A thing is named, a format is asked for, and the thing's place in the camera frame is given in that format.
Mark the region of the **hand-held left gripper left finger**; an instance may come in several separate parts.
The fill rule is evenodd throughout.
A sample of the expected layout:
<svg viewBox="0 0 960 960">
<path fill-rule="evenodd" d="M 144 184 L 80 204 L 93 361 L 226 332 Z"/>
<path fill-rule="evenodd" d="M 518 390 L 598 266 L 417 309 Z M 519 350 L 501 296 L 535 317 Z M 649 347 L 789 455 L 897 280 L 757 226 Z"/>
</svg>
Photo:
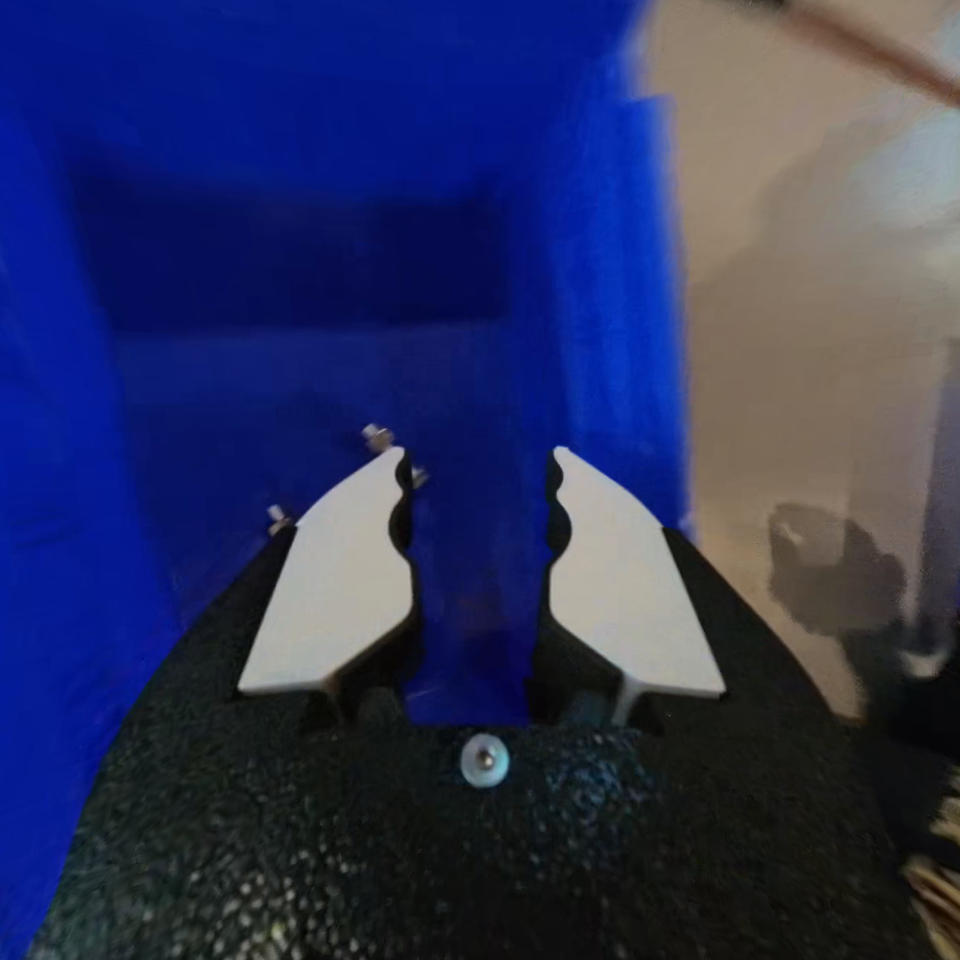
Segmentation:
<svg viewBox="0 0 960 960">
<path fill-rule="evenodd" d="M 407 719 L 402 687 L 421 665 L 413 493 L 409 453 L 388 446 L 294 523 L 240 698 L 304 694 L 347 721 Z"/>
</svg>

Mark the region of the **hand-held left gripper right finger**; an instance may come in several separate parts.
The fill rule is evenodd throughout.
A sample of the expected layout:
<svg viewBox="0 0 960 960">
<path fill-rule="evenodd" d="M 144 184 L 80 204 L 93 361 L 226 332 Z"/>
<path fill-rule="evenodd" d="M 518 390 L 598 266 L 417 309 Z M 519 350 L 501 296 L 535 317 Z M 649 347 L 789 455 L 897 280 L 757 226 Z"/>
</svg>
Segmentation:
<svg viewBox="0 0 960 960">
<path fill-rule="evenodd" d="M 725 678 L 654 513 L 565 446 L 548 455 L 545 499 L 534 723 L 629 727 L 653 697 L 722 702 Z"/>
</svg>

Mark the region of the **blue plastic bin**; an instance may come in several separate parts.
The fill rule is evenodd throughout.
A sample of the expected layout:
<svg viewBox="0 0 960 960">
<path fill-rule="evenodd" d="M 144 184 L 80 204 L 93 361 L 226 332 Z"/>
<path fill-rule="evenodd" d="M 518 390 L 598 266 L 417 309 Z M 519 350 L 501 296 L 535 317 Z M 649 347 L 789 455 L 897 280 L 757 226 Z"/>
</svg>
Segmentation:
<svg viewBox="0 0 960 960">
<path fill-rule="evenodd" d="M 2 2 L 2 958 L 188 626 L 393 424 L 427 722 L 527 718 L 547 450 L 689 505 L 653 2 Z"/>
</svg>

